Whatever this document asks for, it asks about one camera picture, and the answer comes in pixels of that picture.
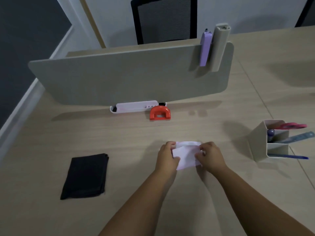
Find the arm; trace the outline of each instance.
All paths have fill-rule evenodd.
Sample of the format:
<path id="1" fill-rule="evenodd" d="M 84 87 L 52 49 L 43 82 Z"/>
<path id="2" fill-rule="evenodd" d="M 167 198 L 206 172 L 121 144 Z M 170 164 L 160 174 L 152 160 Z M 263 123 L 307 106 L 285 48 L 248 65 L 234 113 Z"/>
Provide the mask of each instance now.
<path id="1" fill-rule="evenodd" d="M 154 234 L 164 196 L 179 163 L 179 157 L 173 158 L 171 153 L 175 144 L 167 142 L 161 147 L 153 173 L 111 218 L 99 236 Z"/>
<path id="2" fill-rule="evenodd" d="M 200 149 L 205 154 L 196 154 L 195 157 L 218 179 L 248 236 L 315 235 L 228 168 L 220 149 L 213 142 L 200 145 Z"/>

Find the red hole punch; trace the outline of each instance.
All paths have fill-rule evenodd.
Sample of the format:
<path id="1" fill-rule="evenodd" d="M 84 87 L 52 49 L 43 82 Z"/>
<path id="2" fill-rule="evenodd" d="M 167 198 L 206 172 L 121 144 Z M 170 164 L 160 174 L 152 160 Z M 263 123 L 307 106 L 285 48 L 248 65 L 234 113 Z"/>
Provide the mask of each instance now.
<path id="1" fill-rule="evenodd" d="M 155 106 L 151 108 L 150 111 L 150 120 L 170 120 L 171 119 L 171 111 L 165 106 Z"/>

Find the gray divider panel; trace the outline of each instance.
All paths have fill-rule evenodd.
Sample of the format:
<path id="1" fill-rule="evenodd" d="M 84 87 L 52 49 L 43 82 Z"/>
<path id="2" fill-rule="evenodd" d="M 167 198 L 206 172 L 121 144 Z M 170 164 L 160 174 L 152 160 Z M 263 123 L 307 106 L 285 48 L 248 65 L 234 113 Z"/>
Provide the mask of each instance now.
<path id="1" fill-rule="evenodd" d="M 201 45 L 36 60 L 29 68 L 62 104 L 169 102 L 226 89 L 234 46 L 227 43 L 218 72 L 199 67 Z"/>

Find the forearm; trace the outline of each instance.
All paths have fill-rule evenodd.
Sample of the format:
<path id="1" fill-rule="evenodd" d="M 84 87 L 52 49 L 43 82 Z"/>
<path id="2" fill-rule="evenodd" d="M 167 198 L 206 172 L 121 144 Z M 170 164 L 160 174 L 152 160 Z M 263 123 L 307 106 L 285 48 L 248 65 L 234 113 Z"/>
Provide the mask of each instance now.
<path id="1" fill-rule="evenodd" d="M 153 235 L 168 178 L 153 172 L 113 216 L 100 236 Z"/>
<path id="2" fill-rule="evenodd" d="M 228 167 L 214 175 L 247 235 L 314 235 Z"/>

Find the hand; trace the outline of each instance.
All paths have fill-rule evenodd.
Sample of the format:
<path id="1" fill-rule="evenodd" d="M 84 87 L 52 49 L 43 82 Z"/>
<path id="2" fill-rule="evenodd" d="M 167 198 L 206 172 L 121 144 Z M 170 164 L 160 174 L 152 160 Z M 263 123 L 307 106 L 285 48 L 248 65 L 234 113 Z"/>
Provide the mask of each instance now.
<path id="1" fill-rule="evenodd" d="M 195 157 L 208 172 L 214 175 L 227 168 L 220 148 L 214 142 L 203 143 L 199 147 L 206 153 L 196 153 Z"/>
<path id="2" fill-rule="evenodd" d="M 171 149 L 176 142 L 167 142 L 161 146 L 160 151 L 158 152 L 158 158 L 155 165 L 155 172 L 170 178 L 173 174 L 176 173 L 176 168 L 178 166 L 179 157 L 172 156 Z"/>

